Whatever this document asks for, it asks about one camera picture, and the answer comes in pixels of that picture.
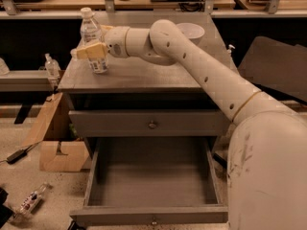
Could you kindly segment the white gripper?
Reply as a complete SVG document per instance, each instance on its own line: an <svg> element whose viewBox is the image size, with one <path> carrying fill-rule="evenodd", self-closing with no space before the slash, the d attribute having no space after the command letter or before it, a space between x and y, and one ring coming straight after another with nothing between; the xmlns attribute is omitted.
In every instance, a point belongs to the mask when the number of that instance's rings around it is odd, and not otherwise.
<svg viewBox="0 0 307 230"><path fill-rule="evenodd" d="M130 28L109 25L101 25L101 28L108 31L105 35L105 43L95 42L77 48L77 59L105 58L108 50L116 58L127 58L129 55L126 50L126 36Z"/></svg>

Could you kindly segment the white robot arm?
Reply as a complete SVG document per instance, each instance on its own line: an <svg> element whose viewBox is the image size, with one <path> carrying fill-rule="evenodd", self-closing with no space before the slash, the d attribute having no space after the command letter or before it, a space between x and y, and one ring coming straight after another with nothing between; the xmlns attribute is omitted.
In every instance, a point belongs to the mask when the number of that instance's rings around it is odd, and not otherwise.
<svg viewBox="0 0 307 230"><path fill-rule="evenodd" d="M180 63L236 126L227 157L229 230L307 230L307 122L191 42L176 24L103 28L77 59Z"/></svg>

